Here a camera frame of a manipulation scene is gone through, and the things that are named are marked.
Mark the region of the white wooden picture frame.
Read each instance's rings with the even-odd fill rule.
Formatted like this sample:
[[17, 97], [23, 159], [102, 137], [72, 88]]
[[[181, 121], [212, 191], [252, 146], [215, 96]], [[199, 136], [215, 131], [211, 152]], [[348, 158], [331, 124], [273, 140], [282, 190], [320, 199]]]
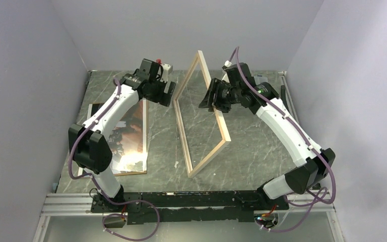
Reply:
[[200, 97], [211, 86], [211, 80], [204, 53], [198, 50], [172, 97], [189, 178], [202, 171], [232, 141], [221, 111], [212, 107], [212, 112], [205, 114], [198, 108]]

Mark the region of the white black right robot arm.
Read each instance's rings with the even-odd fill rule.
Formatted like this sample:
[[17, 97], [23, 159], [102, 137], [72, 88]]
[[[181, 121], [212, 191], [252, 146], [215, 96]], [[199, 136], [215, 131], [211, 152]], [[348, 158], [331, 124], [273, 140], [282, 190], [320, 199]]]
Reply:
[[295, 168], [260, 187], [257, 203], [270, 209], [277, 198], [289, 193], [304, 194], [329, 173], [336, 156], [323, 149], [293, 119], [278, 92], [268, 82], [257, 83], [246, 63], [223, 67], [226, 79], [213, 78], [199, 108], [228, 113], [240, 104], [260, 118], [289, 152]]

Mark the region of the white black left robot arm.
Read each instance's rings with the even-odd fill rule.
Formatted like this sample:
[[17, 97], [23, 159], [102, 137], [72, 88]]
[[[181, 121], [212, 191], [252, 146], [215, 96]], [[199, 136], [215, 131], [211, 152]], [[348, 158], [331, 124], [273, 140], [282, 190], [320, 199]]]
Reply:
[[169, 106], [176, 83], [169, 80], [173, 66], [158, 60], [143, 59], [139, 68], [113, 80], [115, 91], [103, 106], [81, 125], [69, 127], [68, 172], [77, 179], [72, 163], [91, 178], [104, 205], [112, 212], [120, 210], [124, 203], [124, 188], [111, 170], [112, 152], [108, 138], [120, 119], [141, 100], [145, 99]]

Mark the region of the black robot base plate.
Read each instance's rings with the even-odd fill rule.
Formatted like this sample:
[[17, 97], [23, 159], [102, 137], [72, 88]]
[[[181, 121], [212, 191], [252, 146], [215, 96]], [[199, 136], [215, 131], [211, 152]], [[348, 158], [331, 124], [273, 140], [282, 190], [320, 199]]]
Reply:
[[257, 190], [124, 193], [127, 205], [113, 205], [102, 195], [92, 198], [92, 213], [127, 213], [129, 225], [149, 222], [237, 220], [254, 222], [261, 213], [288, 210], [283, 197], [274, 200]]

